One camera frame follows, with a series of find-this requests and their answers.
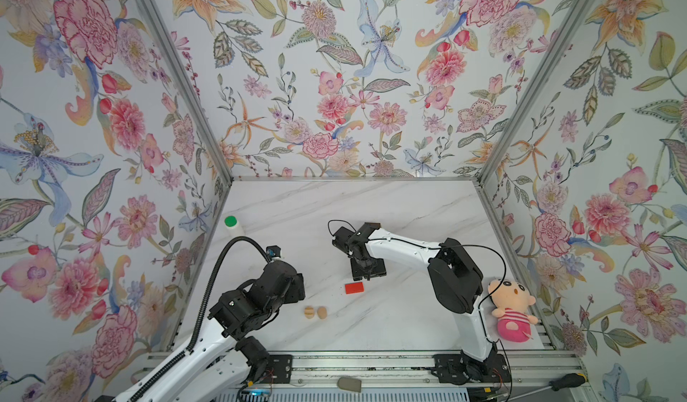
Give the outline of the red rectangular block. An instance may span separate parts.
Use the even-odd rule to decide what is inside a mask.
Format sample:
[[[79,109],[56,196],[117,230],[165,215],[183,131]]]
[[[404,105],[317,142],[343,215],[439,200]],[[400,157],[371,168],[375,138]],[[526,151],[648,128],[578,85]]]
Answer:
[[[365,290],[363,283],[360,282],[354,282],[354,283],[349,283],[345,285],[345,294],[347,295],[355,295],[355,294],[360,294],[363,293]]]

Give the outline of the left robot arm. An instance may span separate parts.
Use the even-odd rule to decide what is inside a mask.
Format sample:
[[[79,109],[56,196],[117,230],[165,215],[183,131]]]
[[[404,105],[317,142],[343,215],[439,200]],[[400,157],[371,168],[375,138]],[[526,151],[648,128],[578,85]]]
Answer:
[[[287,262],[269,259],[259,278],[225,292],[208,307],[222,264],[217,260],[211,272],[189,340],[130,389],[115,397],[103,395],[100,401],[181,401],[187,396],[200,401],[215,391],[211,364],[225,354],[238,356],[238,368],[218,371],[221,385],[262,379],[270,354],[250,334],[277,316],[281,306],[305,299],[303,276]]]

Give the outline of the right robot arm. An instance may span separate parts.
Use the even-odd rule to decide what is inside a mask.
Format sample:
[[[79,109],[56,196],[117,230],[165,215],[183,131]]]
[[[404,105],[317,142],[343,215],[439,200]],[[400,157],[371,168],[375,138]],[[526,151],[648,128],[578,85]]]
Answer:
[[[341,227],[330,235],[332,245],[349,258],[354,281],[386,276],[387,261],[425,272],[438,303],[454,315],[459,335],[460,354],[436,361],[437,377],[457,384],[492,380],[504,357],[483,325],[479,307],[483,273],[459,241],[415,240],[395,235],[379,223]]]

